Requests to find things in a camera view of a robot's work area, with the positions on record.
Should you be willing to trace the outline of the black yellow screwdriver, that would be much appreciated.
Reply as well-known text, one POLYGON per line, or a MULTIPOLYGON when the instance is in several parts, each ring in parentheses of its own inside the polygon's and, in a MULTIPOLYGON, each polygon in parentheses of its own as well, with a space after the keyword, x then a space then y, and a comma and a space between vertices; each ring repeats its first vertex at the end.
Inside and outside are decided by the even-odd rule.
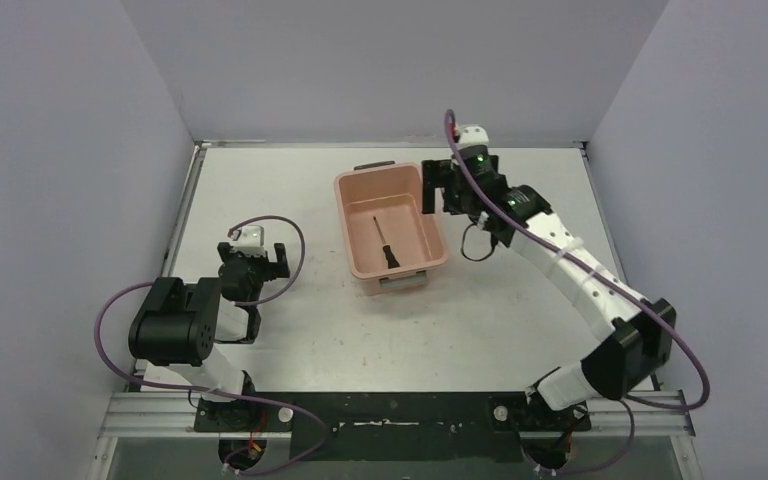
POLYGON ((373 216, 373 222, 374 222, 374 226, 375 226, 376 232, 378 234, 378 237, 380 239, 380 242, 382 244, 382 252, 384 254, 384 257, 385 257, 385 260, 386 260, 386 263, 387 263, 387 268, 388 269, 399 268, 400 267, 400 263, 397 260, 395 254, 394 254, 394 252, 392 250, 391 245, 387 242, 387 240, 386 240, 386 238, 385 238, 385 236, 383 234, 383 231, 381 229, 381 226, 380 226, 380 223, 378 221, 378 218, 376 216, 373 216))

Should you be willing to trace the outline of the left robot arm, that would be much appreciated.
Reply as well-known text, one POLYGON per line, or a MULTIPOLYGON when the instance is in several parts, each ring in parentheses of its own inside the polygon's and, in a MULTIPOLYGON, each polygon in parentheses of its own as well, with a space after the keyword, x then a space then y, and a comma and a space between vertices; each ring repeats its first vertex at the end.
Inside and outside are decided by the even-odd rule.
POLYGON ((286 247, 274 246, 271 259, 261 247, 221 242, 215 277, 187 284, 178 277, 159 277, 151 285, 130 326, 131 355, 168 367, 194 386, 205 386, 198 404, 200 420, 219 431, 254 429, 265 408, 250 395, 251 376, 233 366, 220 344, 252 344, 262 317, 257 301, 265 283, 290 278, 286 247))

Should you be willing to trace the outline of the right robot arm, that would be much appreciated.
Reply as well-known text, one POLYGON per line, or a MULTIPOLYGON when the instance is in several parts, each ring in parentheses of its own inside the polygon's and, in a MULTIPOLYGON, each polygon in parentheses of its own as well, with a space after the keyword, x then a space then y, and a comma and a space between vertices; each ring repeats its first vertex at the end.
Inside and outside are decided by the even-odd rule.
POLYGON ((525 419, 538 429, 558 427, 575 407, 596 397, 618 400, 663 366, 676 322, 672 305, 651 302, 607 270, 573 236, 550 203, 528 185, 511 186, 498 158, 484 146, 456 159, 421 163, 422 211, 436 201, 452 215, 466 215, 503 245, 528 260, 567 298, 597 341, 580 361, 558 367, 525 391, 525 419))

